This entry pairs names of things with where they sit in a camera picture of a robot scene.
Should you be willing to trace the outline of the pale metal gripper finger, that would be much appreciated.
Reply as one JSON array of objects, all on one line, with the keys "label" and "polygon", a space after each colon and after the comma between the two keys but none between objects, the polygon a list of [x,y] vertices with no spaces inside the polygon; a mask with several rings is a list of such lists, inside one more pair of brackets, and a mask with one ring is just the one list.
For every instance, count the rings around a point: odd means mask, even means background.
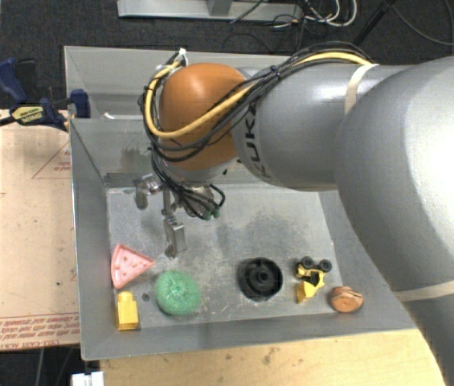
[{"label": "pale metal gripper finger", "polygon": [[145,210],[149,205],[148,198],[160,191],[160,182],[153,174],[144,175],[136,179],[134,186],[135,203],[140,210]]},{"label": "pale metal gripper finger", "polygon": [[187,250],[185,227],[175,216],[166,216],[163,224],[168,242],[165,255],[174,259],[180,252]]}]

